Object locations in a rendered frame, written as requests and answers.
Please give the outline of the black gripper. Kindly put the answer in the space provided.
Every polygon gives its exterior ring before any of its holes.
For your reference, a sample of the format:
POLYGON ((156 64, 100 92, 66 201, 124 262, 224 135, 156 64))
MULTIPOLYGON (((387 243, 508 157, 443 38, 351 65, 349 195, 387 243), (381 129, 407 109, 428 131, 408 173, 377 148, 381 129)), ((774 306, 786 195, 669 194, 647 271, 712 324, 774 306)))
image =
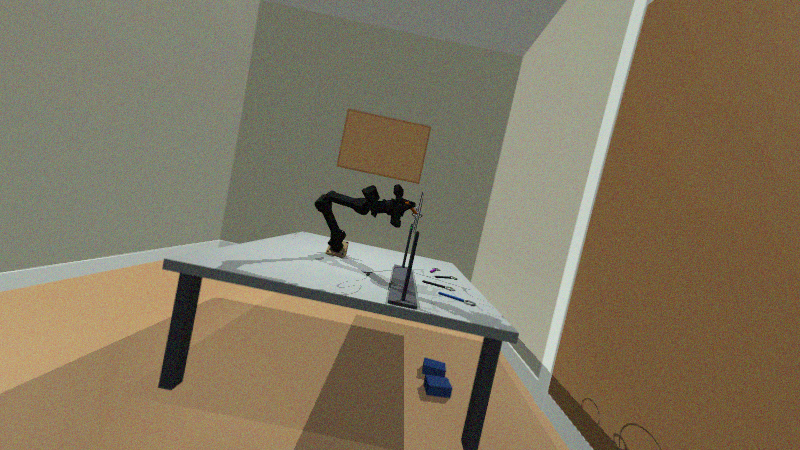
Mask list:
POLYGON ((393 193, 396 195, 396 199, 395 200, 393 198, 391 200, 383 199, 383 201, 381 201, 380 203, 380 209, 382 213, 386 214, 394 212, 394 215, 391 215, 390 223, 394 227, 401 227, 401 221, 398 219, 398 215, 403 216, 403 213, 415 207, 416 203, 402 198, 404 190, 400 186, 400 184, 394 186, 393 193), (406 205, 405 202, 409 202, 410 204, 406 205))

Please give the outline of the orange-brown handle with grey loop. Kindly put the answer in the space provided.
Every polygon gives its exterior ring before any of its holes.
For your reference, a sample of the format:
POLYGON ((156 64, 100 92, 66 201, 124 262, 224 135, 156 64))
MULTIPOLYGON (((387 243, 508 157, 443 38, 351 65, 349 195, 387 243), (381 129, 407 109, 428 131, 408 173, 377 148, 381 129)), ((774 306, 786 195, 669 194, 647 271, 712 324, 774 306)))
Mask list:
MULTIPOLYGON (((408 204, 410 204, 410 203, 409 203, 409 202, 405 202, 405 204, 406 204, 406 205, 408 205, 408 204)), ((419 213, 417 213, 417 212, 416 212, 416 210, 415 210, 414 208, 411 208, 410 210, 413 212, 413 213, 412 213, 412 216, 414 216, 414 217, 418 217, 418 216, 415 216, 415 215, 413 215, 413 214, 419 214, 419 213)))

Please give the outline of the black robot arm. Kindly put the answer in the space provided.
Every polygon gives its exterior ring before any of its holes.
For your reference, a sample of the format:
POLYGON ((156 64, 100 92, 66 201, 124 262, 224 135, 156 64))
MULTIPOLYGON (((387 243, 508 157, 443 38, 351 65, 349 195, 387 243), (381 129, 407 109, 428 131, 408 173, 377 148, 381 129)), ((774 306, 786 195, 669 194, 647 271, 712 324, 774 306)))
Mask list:
POLYGON ((350 207, 361 215, 367 215, 370 210, 373 217, 376 217, 377 213, 382 213, 380 209, 381 201, 378 201, 380 196, 376 186, 371 185, 367 188, 364 188, 362 193, 364 194, 365 198, 352 198, 336 193, 335 191, 330 191, 326 195, 323 194, 315 202, 317 210, 323 213, 331 231, 331 239, 328 241, 328 244, 331 246, 329 250, 339 253, 344 246, 342 241, 346 237, 345 231, 339 229, 339 226, 336 222, 332 212, 332 202, 350 207))

